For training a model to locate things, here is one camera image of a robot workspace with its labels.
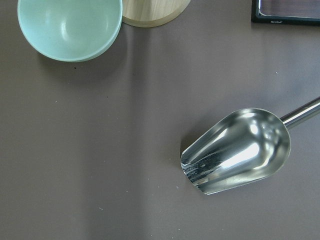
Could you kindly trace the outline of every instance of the mint green bowl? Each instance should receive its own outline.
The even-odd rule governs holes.
[[[27,41],[39,53],[64,62],[98,57],[115,41],[122,0],[18,0]]]

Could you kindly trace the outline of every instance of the glass panel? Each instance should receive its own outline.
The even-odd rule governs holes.
[[[265,16],[320,18],[320,0],[260,0]]]

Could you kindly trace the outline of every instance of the black frame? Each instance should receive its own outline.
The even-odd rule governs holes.
[[[263,15],[259,9],[260,0],[252,0],[251,21],[268,24],[295,24],[320,26],[320,18]]]

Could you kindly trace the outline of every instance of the scoop handle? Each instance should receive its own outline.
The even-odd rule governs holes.
[[[296,110],[284,115],[280,119],[284,123],[287,129],[292,129],[293,127],[299,125],[312,118],[313,116],[320,113],[320,96],[316,99],[308,102],[307,104],[297,108]]]

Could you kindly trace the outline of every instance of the metal scoop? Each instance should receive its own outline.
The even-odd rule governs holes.
[[[288,129],[318,113],[320,97],[282,118],[258,108],[235,111],[182,153],[181,167],[206,195],[264,179],[289,156]]]

